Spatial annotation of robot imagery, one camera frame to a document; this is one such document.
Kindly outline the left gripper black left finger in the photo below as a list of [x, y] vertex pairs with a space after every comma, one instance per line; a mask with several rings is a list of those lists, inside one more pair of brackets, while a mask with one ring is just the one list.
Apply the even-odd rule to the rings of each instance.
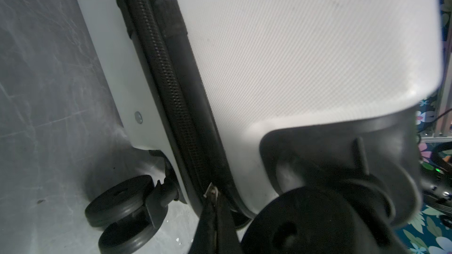
[[205, 204], [189, 250], [189, 254], [217, 254], [219, 250], [217, 236], [217, 200], [218, 190], [206, 192]]

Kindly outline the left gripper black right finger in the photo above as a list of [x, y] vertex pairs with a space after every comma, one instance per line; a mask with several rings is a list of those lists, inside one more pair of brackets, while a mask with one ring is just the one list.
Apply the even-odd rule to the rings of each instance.
[[242, 248], [235, 231], [235, 225], [227, 199], [218, 194], [216, 203], [217, 230], [216, 253], [217, 254], [242, 254]]

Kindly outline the white hard-shell suitcase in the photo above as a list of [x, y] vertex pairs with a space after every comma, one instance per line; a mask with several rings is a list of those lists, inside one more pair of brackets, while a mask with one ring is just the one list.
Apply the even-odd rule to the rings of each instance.
[[169, 204], [228, 201], [243, 254], [405, 254], [417, 106], [443, 75], [438, 0], [77, 0], [131, 145], [165, 178], [86, 208], [132, 254]]

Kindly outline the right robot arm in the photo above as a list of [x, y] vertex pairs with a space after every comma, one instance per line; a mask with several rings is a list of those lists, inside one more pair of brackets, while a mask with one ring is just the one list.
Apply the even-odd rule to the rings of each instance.
[[443, 142], [429, 148], [419, 145], [421, 190], [424, 203], [440, 212], [439, 219], [452, 227], [452, 143]]

